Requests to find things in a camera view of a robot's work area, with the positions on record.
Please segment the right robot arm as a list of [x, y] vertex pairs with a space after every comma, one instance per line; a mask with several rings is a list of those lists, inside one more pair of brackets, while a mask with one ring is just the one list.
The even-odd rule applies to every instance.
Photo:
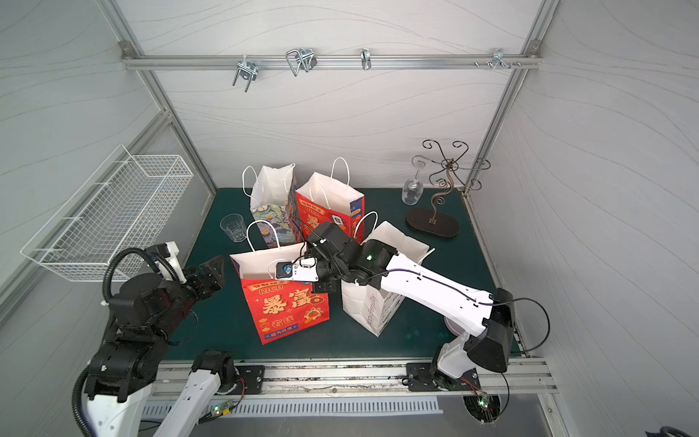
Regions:
[[395, 293], [440, 313], [460, 334], [436, 355], [436, 371], [452, 379], [472, 368], [506, 373], [513, 345], [513, 295], [504, 289], [482, 291], [450, 280], [422, 266], [427, 245], [383, 222], [364, 241], [334, 223], [323, 223], [287, 271], [294, 280], [311, 282], [321, 292], [344, 285], [370, 286]]

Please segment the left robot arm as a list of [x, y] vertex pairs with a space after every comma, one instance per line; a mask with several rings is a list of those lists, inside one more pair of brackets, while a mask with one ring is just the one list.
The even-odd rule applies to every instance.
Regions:
[[71, 408], [84, 436], [135, 436], [178, 326], [225, 285], [225, 260], [182, 268], [175, 242], [127, 248], [102, 282], [108, 320], [98, 351], [78, 375]]

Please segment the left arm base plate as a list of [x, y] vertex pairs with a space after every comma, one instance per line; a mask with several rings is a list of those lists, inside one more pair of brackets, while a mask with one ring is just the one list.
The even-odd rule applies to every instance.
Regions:
[[237, 365], [238, 381], [233, 395], [259, 395], [262, 393], [266, 367], [264, 365]]

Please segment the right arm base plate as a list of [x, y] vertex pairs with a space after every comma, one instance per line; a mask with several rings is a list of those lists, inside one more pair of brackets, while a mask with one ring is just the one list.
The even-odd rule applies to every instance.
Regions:
[[411, 393], [424, 391], [475, 391], [481, 390], [479, 375], [475, 369], [466, 371], [460, 378], [451, 378], [437, 370], [431, 362], [408, 362], [402, 385]]

